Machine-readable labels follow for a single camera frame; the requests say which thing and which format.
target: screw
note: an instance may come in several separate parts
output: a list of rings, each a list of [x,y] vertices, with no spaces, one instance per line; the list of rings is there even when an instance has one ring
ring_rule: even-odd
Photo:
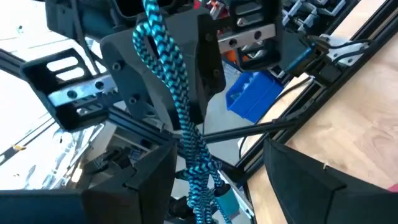
[[[218,76],[220,75],[220,71],[219,71],[218,69],[214,69],[214,70],[213,70],[213,75],[214,75],[215,77],[218,77]]]
[[[104,89],[104,83],[102,81],[98,81],[95,83],[95,88],[99,89],[99,90],[103,90]]]
[[[238,44],[238,41],[236,41],[236,39],[231,39],[228,44],[230,47],[235,47],[236,44]]]
[[[254,38],[256,40],[260,39],[260,37],[261,37],[261,32],[260,31],[257,31],[257,32],[254,33]]]
[[[120,69],[122,69],[122,65],[119,62],[115,62],[112,65],[112,69],[115,71],[120,71]]]
[[[77,97],[77,93],[74,90],[69,90],[67,95],[71,99],[75,99]]]
[[[213,40],[213,36],[211,34],[206,34],[205,39],[206,41],[211,42]]]
[[[134,94],[132,97],[130,97],[130,104],[137,103],[139,101],[139,94]]]

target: metal plate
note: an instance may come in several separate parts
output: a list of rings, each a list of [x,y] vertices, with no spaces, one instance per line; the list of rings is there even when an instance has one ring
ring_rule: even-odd
[[[90,81],[68,86],[59,91],[55,91],[49,94],[49,100],[54,106],[60,106],[90,95],[111,91],[115,88],[116,85],[113,82],[111,75],[104,75]]]

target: silver bracket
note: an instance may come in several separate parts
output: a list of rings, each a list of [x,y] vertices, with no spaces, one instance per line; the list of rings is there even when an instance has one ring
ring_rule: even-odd
[[[67,86],[49,94],[49,100],[54,106],[64,105],[97,93],[114,90],[116,84],[111,75],[103,75],[90,81]]]
[[[238,200],[239,207],[250,219],[254,218],[254,209],[251,203],[246,199],[243,193],[235,186],[234,182],[222,171],[218,171],[220,173],[221,178],[228,183],[232,190],[235,193],[235,197]]]
[[[251,45],[252,43],[275,37],[275,35],[275,25],[268,24],[238,34],[220,37],[218,39],[218,47],[220,48],[221,53],[225,53],[229,50],[234,50],[245,45]]]
[[[340,38],[336,38],[336,37],[332,37],[326,34],[322,34],[320,37],[323,37],[325,39],[328,40],[328,43],[331,46],[339,46],[345,43],[350,43],[350,41],[346,41],[345,39],[340,39]],[[356,52],[359,50],[363,50],[368,48],[369,45],[366,43],[357,43],[357,44],[353,44],[353,45],[349,45],[346,47],[341,47],[338,49],[329,49],[329,53],[327,54],[327,56],[334,61],[336,58],[338,58],[340,55],[344,55],[347,53],[351,53],[351,52]],[[359,55],[355,55],[355,56],[350,56],[350,57],[346,57],[346,58],[342,58],[338,61],[338,63],[346,65],[346,66],[352,66],[356,61],[358,61],[359,58],[361,58],[363,54],[359,54]]]

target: wire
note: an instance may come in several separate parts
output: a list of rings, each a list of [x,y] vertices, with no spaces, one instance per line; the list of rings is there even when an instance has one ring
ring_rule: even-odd
[[[96,54],[94,54],[87,46],[87,42],[85,40],[85,35],[83,33],[83,28],[81,27],[81,23],[80,23],[77,0],[71,0],[71,4],[72,4],[72,9],[73,9],[73,20],[74,20],[74,23],[75,23],[75,30],[76,30],[76,35],[77,35],[77,39],[78,39],[77,42],[79,43],[79,45],[81,47],[83,47],[83,50],[85,51],[85,53],[86,53],[86,55],[88,57],[88,60],[90,60],[90,63],[92,64],[95,72],[99,75],[99,74],[101,74],[101,72],[100,72],[97,64],[95,63],[95,60],[94,60],[93,56],[96,57],[96,60],[100,64],[102,64],[102,65],[104,65],[104,64],[103,64],[103,62],[101,60],[98,60],[99,57]]]
[[[311,77],[307,77],[306,79],[304,79],[303,81],[299,82],[298,84],[288,88],[287,90],[285,90],[283,93],[281,93],[275,100],[274,102],[270,105],[270,107],[268,108],[268,110],[260,116],[260,118],[254,123],[254,124],[258,124],[260,122],[260,120],[267,114],[267,112],[280,100],[282,99],[285,95],[287,95],[288,93],[290,93],[293,90],[296,90],[297,88],[303,86],[304,84],[306,84],[306,82],[310,81]],[[242,158],[242,148],[244,145],[244,142],[246,141],[248,137],[243,137],[241,145],[239,146],[239,158]]]
[[[132,43],[147,68],[170,90],[175,103],[182,130],[182,150],[185,153],[186,165],[186,168],[176,172],[175,176],[189,183],[187,203],[195,212],[197,224],[213,222],[211,202],[220,210],[225,222],[232,224],[214,196],[214,190],[225,185],[218,173],[222,163],[211,158],[203,136],[190,118],[188,73],[182,53],[164,26],[157,1],[142,0],[142,4],[148,20],[138,24],[133,30]],[[147,36],[153,37],[159,59],[149,53],[144,43]],[[213,190],[208,188],[209,176],[215,183]]]

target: metal bracket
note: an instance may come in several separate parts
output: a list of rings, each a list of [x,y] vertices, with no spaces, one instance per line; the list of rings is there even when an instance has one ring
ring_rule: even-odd
[[[332,36],[326,35],[326,34],[322,34],[320,37],[327,39],[328,43],[331,46],[339,46],[339,45],[351,42],[351,41],[346,41],[346,39],[340,39],[340,38],[332,37]],[[357,44],[348,45],[346,47],[341,47],[338,49],[329,49],[329,53],[327,54],[327,56],[332,61],[334,61],[336,58],[338,58],[341,55],[364,50],[368,47],[369,47],[369,45],[366,43],[357,43]],[[354,55],[354,56],[350,56],[350,57],[345,57],[345,58],[340,59],[338,61],[338,63],[346,65],[346,66],[352,66],[356,61],[359,60],[359,58],[361,58],[362,55],[363,54],[358,54],[358,55]]]

